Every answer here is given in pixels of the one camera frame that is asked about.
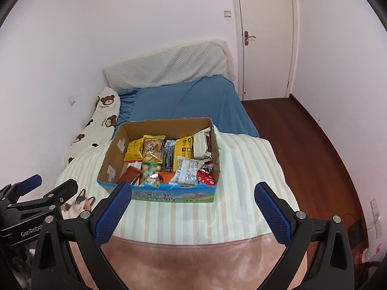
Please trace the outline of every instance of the baseboard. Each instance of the baseboard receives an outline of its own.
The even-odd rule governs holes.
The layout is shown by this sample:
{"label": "baseboard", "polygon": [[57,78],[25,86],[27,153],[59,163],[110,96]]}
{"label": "baseboard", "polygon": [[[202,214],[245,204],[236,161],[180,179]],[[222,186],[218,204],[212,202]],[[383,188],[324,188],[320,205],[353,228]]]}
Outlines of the baseboard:
{"label": "baseboard", "polygon": [[347,168],[345,167],[343,161],[341,160],[340,158],[340,155],[338,154],[338,152],[336,151],[336,149],[334,148],[333,144],[330,142],[328,136],[324,133],[324,131],[322,130],[322,128],[320,127],[320,125],[317,123],[317,121],[310,115],[310,113],[305,109],[305,107],[297,100],[296,97],[294,97],[292,94],[289,95],[289,98],[291,100],[293,100],[299,107],[300,109],[305,113],[305,115],[310,119],[311,123],[314,124],[314,126],[316,127],[317,131],[321,134],[322,138],[325,140],[325,145],[326,147],[329,147],[330,150],[332,151],[332,154],[335,154],[334,155],[334,160],[335,160],[335,163],[336,163],[336,166],[337,168],[343,173],[343,175],[345,175],[345,178],[347,179],[347,182],[348,184],[351,184],[351,191],[352,191],[352,195],[353,197],[356,197],[357,198],[357,201],[355,202],[356,204],[356,207],[357,207],[357,211],[360,215],[360,222],[361,222],[361,226],[363,228],[363,237],[364,237],[364,243],[366,244],[366,247],[369,246],[369,243],[368,243],[368,234],[367,234],[367,226],[366,226],[366,222],[365,222],[365,218],[364,218],[364,213],[363,213],[363,209],[361,207],[361,204],[360,204],[360,200],[359,200],[359,196],[357,195],[357,192],[356,192],[356,189],[355,189],[355,186],[353,185],[353,182],[352,182],[352,179],[350,177],[350,174],[348,173],[348,170]]}

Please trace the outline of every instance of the door frame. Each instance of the door frame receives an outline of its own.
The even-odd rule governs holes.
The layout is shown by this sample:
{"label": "door frame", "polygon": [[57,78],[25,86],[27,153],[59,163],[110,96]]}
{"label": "door frame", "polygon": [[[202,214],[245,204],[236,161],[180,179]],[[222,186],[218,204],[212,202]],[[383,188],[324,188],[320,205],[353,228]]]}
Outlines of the door frame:
{"label": "door frame", "polygon": [[[243,100],[243,29],[242,29],[242,15],[239,0],[233,0],[235,28],[237,31],[237,52],[238,52],[238,96]],[[292,0],[293,4],[293,46],[291,52],[291,63],[288,80],[288,88],[286,89],[286,97],[289,97],[292,88],[294,77],[296,74],[296,63],[298,57],[298,40],[299,40],[299,3],[298,0]]]}

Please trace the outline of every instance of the door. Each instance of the door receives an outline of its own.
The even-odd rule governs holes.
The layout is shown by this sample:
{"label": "door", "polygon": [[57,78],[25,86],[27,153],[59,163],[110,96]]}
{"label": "door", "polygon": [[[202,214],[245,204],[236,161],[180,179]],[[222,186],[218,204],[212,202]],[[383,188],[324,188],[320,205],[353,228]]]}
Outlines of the door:
{"label": "door", "polygon": [[243,100],[285,97],[293,46],[292,0],[239,2],[244,41]]}

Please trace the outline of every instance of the cat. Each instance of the cat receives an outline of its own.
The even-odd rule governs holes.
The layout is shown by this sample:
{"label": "cat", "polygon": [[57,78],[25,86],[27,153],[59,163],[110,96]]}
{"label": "cat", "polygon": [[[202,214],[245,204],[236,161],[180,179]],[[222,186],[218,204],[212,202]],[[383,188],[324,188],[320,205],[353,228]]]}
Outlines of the cat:
{"label": "cat", "polygon": [[82,189],[72,204],[64,203],[61,206],[63,218],[77,218],[84,210],[91,211],[95,199],[94,196],[86,198],[86,189]]}

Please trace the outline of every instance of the striped blanket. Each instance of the striped blanket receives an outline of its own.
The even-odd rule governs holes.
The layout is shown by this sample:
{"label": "striped blanket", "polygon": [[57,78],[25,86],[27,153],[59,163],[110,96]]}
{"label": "striped blanket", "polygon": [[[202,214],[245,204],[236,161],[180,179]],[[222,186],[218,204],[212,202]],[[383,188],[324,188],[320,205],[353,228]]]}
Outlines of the striped blanket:
{"label": "striped blanket", "polygon": [[[254,187],[266,181],[278,197],[298,210],[270,143],[215,128],[221,174],[213,203],[159,203],[132,200],[114,235],[128,240],[174,245],[217,244],[270,233],[254,201]],[[57,180],[78,182],[79,192],[97,203],[109,193],[97,176],[110,142],[80,153]]]}

